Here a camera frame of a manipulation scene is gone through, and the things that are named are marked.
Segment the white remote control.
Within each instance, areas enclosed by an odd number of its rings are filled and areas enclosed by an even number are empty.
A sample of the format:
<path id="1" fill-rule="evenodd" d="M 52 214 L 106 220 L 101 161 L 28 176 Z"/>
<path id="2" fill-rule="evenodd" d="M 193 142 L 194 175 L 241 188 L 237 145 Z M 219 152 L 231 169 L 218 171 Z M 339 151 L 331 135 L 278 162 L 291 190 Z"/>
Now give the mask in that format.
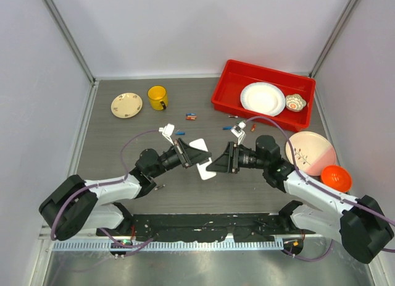
<path id="1" fill-rule="evenodd" d="M 206 145 L 203 138 L 194 140 L 194 141 L 190 142 L 189 145 L 193 148 L 208 152 L 207 145 Z M 199 172 L 199 176 L 202 180 L 209 180 L 211 178 L 214 178 L 217 175 L 216 172 L 207 170 L 207 167 L 211 163 L 212 163 L 212 159 L 208 158 L 204 162 L 196 164 L 197 170 Z"/>

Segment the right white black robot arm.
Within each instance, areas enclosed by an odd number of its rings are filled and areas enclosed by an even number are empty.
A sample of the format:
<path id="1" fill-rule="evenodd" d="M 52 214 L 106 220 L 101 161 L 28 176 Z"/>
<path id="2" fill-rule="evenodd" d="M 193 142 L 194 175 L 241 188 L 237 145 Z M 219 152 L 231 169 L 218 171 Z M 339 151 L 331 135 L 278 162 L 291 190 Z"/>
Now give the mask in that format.
<path id="1" fill-rule="evenodd" d="M 223 154 L 207 166 L 208 171 L 230 174 L 241 168 L 262 170 L 271 187 L 303 200 L 283 208 L 287 213 L 278 224 L 285 233 L 302 229 L 323 235 L 364 264 L 386 251 L 394 238 L 394 221 L 384 216 L 374 198 L 356 198 L 309 177 L 281 157 L 280 147 L 269 135 L 259 136 L 255 149 L 229 142 Z"/>

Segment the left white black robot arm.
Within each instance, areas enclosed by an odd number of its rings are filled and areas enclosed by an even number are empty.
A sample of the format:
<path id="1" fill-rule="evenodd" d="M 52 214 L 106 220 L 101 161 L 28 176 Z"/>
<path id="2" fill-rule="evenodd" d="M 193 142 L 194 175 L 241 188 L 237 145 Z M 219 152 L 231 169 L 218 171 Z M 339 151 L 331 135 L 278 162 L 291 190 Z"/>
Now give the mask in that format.
<path id="1" fill-rule="evenodd" d="M 154 179 L 178 166 L 185 169 L 211 158 L 205 149 L 195 148 L 181 138 L 162 154 L 145 149 L 127 174 L 107 180 L 66 178 L 39 206 L 38 211 L 51 228 L 53 240 L 65 241 L 82 230 L 97 235 L 124 236 L 132 232 L 134 218 L 122 200 L 142 198 L 155 187 Z"/>

